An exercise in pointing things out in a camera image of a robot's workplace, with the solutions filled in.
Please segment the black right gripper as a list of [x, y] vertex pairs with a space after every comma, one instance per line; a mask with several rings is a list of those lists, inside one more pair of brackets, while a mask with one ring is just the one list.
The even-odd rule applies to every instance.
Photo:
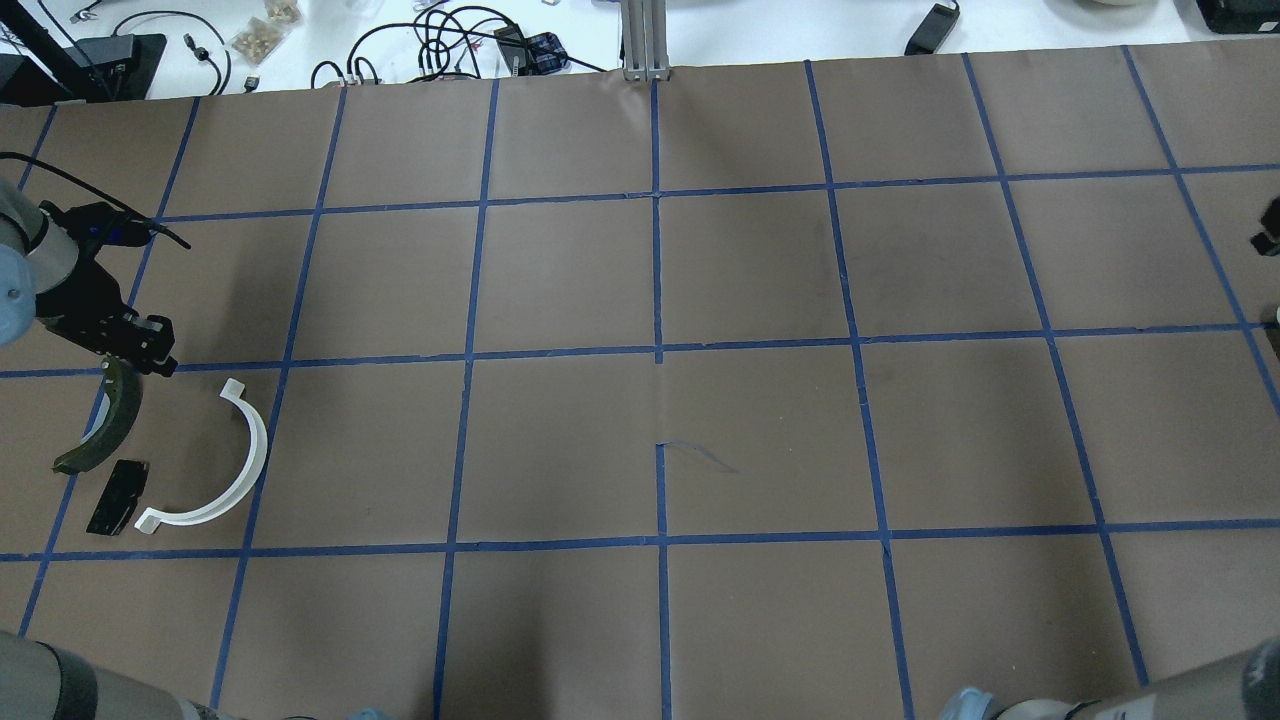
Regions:
[[1251, 237], [1251, 246], [1260, 256], [1280, 254], [1280, 197], [1270, 201], [1260, 217], [1260, 229]]

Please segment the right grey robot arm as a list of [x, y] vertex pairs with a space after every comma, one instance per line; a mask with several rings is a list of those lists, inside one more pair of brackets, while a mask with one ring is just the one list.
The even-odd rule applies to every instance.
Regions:
[[877, 352], [913, 698], [1242, 710], [1277, 634], [1277, 174], [1021, 184], [1053, 337]]

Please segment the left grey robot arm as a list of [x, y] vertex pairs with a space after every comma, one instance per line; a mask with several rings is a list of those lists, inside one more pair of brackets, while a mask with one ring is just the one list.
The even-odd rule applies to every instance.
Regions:
[[141, 374], [170, 377], [179, 363], [172, 320], [142, 315], [99, 260], [105, 247], [145, 247], [165, 227], [110, 202], [63, 210], [1, 186], [3, 342], [42, 325]]

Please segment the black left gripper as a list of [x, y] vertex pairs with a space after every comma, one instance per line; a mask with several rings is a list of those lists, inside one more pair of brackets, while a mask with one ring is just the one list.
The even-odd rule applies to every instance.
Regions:
[[93, 259], [81, 259], [59, 284], [38, 293], [45, 327], [92, 354], [169, 378], [179, 366], [172, 320], [140, 315], [122, 299], [116, 279]]

